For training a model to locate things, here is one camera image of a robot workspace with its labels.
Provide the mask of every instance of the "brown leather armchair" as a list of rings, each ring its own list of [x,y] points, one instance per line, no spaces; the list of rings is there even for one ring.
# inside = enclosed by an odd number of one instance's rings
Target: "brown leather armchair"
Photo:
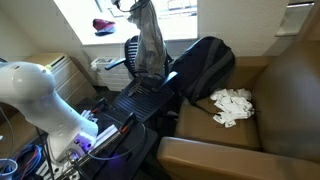
[[[184,102],[157,155],[172,179],[320,179],[319,41],[238,58],[228,88],[252,91],[255,116],[224,128]],[[219,111],[209,98],[197,103]]]

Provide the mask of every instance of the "floor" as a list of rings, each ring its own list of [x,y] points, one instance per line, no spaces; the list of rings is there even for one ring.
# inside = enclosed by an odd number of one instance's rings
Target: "floor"
[[[97,99],[105,98],[110,103],[117,97],[120,92],[109,91],[107,87],[95,87],[98,96]],[[166,105],[168,109],[177,111],[176,100],[172,100]],[[147,155],[144,163],[141,165],[140,170],[137,172],[134,180],[170,180],[170,177],[164,172],[161,165],[156,160],[156,153],[158,145],[163,136],[173,136],[176,126],[176,118],[174,117],[156,117],[158,141],[154,145],[153,149]]]

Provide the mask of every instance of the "black backpack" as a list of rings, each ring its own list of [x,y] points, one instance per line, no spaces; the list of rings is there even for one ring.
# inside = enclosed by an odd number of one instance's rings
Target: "black backpack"
[[[221,39],[204,37],[191,45],[172,65],[178,72],[171,87],[191,104],[223,88],[235,65],[235,56]]]

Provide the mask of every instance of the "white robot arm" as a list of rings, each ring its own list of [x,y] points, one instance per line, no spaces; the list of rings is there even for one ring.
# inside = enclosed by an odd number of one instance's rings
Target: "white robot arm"
[[[28,122],[49,134],[53,163],[64,163],[69,151],[82,157],[91,150],[98,126],[60,98],[48,69],[27,62],[0,63],[0,77],[0,102],[17,108]]]

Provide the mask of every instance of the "gray jacket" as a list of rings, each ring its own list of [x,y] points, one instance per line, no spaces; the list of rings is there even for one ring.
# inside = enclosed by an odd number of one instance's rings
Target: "gray jacket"
[[[140,0],[131,9],[147,1],[149,0]],[[161,73],[166,60],[166,49],[152,1],[150,0],[143,8],[137,8],[130,13],[128,21],[136,24],[140,29],[138,52],[135,59],[136,70],[147,70],[151,74]]]

